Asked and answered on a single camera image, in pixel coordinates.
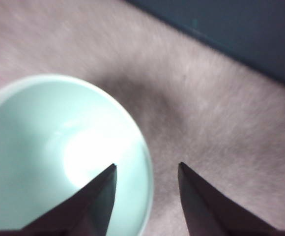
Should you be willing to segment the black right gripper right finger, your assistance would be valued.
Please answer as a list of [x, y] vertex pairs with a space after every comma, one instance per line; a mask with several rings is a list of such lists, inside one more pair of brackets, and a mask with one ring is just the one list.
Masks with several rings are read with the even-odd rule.
[[285, 236], [226, 197], [185, 163], [178, 165], [181, 204], [191, 236]]

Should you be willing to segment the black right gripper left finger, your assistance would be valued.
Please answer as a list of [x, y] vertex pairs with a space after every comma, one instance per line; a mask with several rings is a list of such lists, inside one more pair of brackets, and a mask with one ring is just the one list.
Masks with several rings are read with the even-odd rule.
[[19, 230], [0, 236], [104, 236], [116, 191], [117, 167], [111, 164], [73, 196]]

